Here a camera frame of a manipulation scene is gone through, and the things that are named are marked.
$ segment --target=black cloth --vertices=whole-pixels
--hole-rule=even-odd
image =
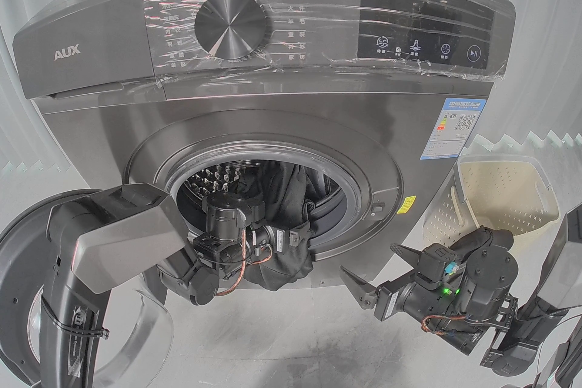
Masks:
[[[313,270],[307,245],[311,237],[308,210],[313,202],[306,199],[312,190],[305,168],[301,165],[267,160],[256,173],[245,171],[237,192],[265,202],[268,224],[295,229],[300,234],[297,247],[289,247],[285,254],[273,253],[266,263],[249,266],[244,274],[246,280],[276,291]]]

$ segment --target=white laundry basket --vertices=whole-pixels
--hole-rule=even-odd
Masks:
[[[423,227],[425,245],[450,246],[480,225],[509,230],[521,250],[557,223],[557,199],[537,160],[525,156],[461,156],[435,196]]]

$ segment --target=aux logo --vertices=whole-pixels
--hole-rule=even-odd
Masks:
[[[59,58],[68,58],[71,55],[74,55],[75,53],[81,53],[77,47],[79,47],[79,44],[71,45],[71,46],[67,47],[66,50],[65,49],[57,50],[55,52],[55,60],[54,61],[57,61]]]

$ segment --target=plastic wrap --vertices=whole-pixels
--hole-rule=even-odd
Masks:
[[[218,59],[194,24],[206,0],[143,0],[160,82],[236,68],[333,67],[407,70],[464,79],[503,79],[514,10],[507,0],[255,0],[266,15],[249,56]]]

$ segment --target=sticker label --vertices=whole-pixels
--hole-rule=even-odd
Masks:
[[[390,298],[390,304],[388,305],[388,309],[386,310],[386,315],[384,315],[384,319],[387,319],[389,316],[392,315],[392,311],[394,310],[394,306],[396,305],[396,300],[398,299],[398,293],[400,291],[395,292],[392,294]]]
[[[447,98],[421,160],[458,157],[485,106],[484,99]]]
[[[277,230],[277,252],[283,252],[283,232],[281,230]]]
[[[412,207],[412,204],[414,203],[415,200],[416,200],[416,195],[408,196],[406,199],[404,199],[404,202],[402,203],[402,206],[398,209],[397,213],[408,212],[410,210],[410,208]]]
[[[76,330],[82,330],[85,327],[86,321],[87,309],[82,306],[75,307],[73,318],[71,319],[71,327]],[[71,335],[69,337],[69,364],[67,367],[68,375],[72,375],[77,378],[81,377],[81,364],[83,363],[84,359],[83,353],[83,338],[80,336]]]

